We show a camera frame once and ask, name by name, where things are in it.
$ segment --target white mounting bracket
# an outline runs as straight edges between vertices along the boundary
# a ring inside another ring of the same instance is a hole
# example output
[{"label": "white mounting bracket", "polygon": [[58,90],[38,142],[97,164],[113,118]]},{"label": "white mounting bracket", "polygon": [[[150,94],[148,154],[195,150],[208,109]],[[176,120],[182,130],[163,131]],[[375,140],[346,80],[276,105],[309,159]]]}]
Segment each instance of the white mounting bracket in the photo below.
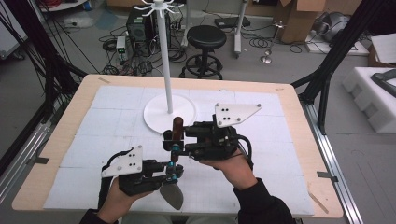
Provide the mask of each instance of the white mounting bracket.
[{"label": "white mounting bracket", "polygon": [[129,175],[142,172],[143,147],[134,147],[128,154],[118,156],[117,160],[102,172],[102,177]]},{"label": "white mounting bracket", "polygon": [[261,109],[261,104],[233,105],[217,103],[215,106],[217,125],[219,128],[224,128],[242,123]]}]

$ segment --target white pole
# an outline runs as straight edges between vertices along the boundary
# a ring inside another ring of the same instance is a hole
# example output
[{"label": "white pole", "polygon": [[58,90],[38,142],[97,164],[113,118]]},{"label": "white pole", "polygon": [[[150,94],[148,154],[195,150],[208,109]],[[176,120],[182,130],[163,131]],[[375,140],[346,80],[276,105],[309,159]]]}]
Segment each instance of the white pole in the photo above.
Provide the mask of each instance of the white pole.
[{"label": "white pole", "polygon": [[172,90],[171,90],[171,76],[169,70],[168,42],[166,40],[165,18],[163,17],[164,11],[162,10],[156,10],[156,11],[157,11],[158,30],[160,31],[161,57],[163,58],[163,77],[165,79],[168,114],[172,114],[173,103],[172,103]]}]

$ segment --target white box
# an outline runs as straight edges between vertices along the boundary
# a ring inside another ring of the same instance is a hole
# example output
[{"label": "white box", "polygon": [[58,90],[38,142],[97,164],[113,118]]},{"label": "white box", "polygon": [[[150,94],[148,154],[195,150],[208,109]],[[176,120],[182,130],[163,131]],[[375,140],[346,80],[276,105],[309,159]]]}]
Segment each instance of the white box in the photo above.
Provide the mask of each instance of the white box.
[{"label": "white box", "polygon": [[[392,68],[356,67],[343,81],[356,105],[367,116],[377,133],[396,133],[396,98],[371,79],[374,73],[384,73]],[[396,79],[389,82],[396,85]]]}]

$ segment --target person's right hand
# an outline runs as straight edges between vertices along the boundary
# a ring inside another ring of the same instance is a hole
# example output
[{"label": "person's right hand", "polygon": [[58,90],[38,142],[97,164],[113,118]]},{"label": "person's right hand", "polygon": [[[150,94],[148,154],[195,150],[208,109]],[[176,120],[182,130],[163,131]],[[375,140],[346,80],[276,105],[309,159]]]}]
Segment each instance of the person's right hand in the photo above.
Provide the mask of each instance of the person's right hand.
[{"label": "person's right hand", "polygon": [[238,148],[233,156],[224,161],[200,161],[200,163],[221,170],[227,180],[237,189],[248,189],[257,179],[248,166],[248,161]]}]

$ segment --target black stool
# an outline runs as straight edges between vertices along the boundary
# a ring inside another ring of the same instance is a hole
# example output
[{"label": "black stool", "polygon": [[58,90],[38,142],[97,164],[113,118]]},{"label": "black stool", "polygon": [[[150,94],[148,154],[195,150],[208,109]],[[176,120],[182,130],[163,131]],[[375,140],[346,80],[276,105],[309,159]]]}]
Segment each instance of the black stool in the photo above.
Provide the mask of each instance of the black stool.
[{"label": "black stool", "polygon": [[202,54],[190,57],[178,77],[186,77],[184,72],[187,69],[193,75],[198,76],[198,78],[219,76],[219,79],[222,80],[220,73],[222,69],[221,62],[219,59],[209,55],[209,52],[214,52],[214,49],[218,49],[225,44],[227,36],[224,32],[214,26],[194,26],[187,32],[187,40],[191,45],[201,49]]}]

